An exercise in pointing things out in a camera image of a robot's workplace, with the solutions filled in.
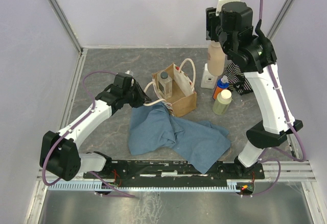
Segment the beige bottle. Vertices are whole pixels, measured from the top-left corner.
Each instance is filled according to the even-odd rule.
[[[223,74],[225,53],[219,42],[211,41],[208,47],[208,71],[214,76]]]
[[[213,112],[217,115],[222,115],[226,112],[231,103],[231,92],[229,90],[222,90],[215,100]]]

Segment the paper bag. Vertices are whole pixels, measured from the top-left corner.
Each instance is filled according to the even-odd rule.
[[[193,81],[191,81],[187,74],[182,71],[185,62],[187,61],[189,61],[193,67]],[[190,58],[186,58],[182,62],[180,67],[176,66],[173,63],[169,67],[167,67],[165,71],[173,80],[173,96],[167,101],[162,101],[164,105],[168,108],[170,114],[176,117],[181,117],[196,109],[197,94],[194,90],[196,71],[193,61]],[[152,82],[154,92],[156,93],[159,99],[162,99],[157,88],[157,74],[159,72],[152,74]]]

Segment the towel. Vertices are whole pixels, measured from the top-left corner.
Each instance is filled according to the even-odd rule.
[[[132,155],[140,155],[167,146],[205,174],[230,148],[227,135],[227,129],[210,121],[174,117],[158,103],[132,109],[128,147]]]

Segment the paper bag handle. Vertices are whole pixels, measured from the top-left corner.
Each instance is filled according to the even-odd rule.
[[[154,89],[154,82],[151,81],[149,84],[146,85],[146,87],[145,87],[145,89],[144,89],[144,93],[147,92],[147,90],[149,89],[150,85],[153,85],[153,89]],[[151,102],[151,103],[144,103],[143,105],[144,105],[144,106],[152,106],[152,105],[154,105],[154,104],[157,104],[157,103],[159,103],[159,102],[163,102],[163,101],[166,102],[165,99],[161,98],[161,99],[158,99],[158,100],[156,100],[156,101],[154,101],[154,102]]]
[[[192,68],[193,68],[193,80],[192,80],[192,85],[191,85],[191,89],[193,89],[193,88],[194,88],[194,84],[195,84],[195,73],[196,73],[196,72],[195,72],[194,62],[192,61],[192,59],[191,59],[191,58],[186,58],[186,59],[182,62],[182,64],[180,65],[178,72],[179,72],[179,73],[182,72],[182,68],[183,68],[185,62],[187,62],[187,61],[189,61],[189,62],[192,64]]]

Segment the small bottle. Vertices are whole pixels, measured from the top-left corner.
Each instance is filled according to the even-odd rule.
[[[229,86],[228,78],[224,75],[220,80],[217,82],[217,86],[214,91],[213,99],[217,99],[218,94],[222,91],[227,89]]]
[[[222,115],[226,112],[231,103],[231,92],[229,90],[222,90],[215,100],[213,112],[217,115]]]
[[[173,96],[173,80],[167,72],[162,71],[157,74],[159,93],[163,99],[169,99]]]
[[[213,76],[223,74],[225,65],[225,53],[219,42],[211,41],[208,47],[208,70]]]

